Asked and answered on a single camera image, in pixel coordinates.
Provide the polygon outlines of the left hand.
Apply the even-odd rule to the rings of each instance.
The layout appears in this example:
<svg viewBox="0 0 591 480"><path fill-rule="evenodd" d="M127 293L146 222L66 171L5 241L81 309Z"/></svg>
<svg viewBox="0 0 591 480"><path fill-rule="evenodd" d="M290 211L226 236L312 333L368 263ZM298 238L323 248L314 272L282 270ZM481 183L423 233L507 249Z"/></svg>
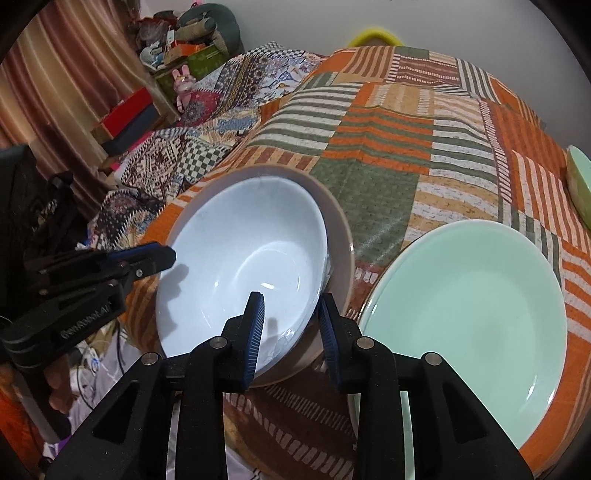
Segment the left hand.
<svg viewBox="0 0 591 480"><path fill-rule="evenodd" d="M45 378L51 388L49 405L67 415L74 402L71 390L68 356L63 355L45 369Z"/></svg>

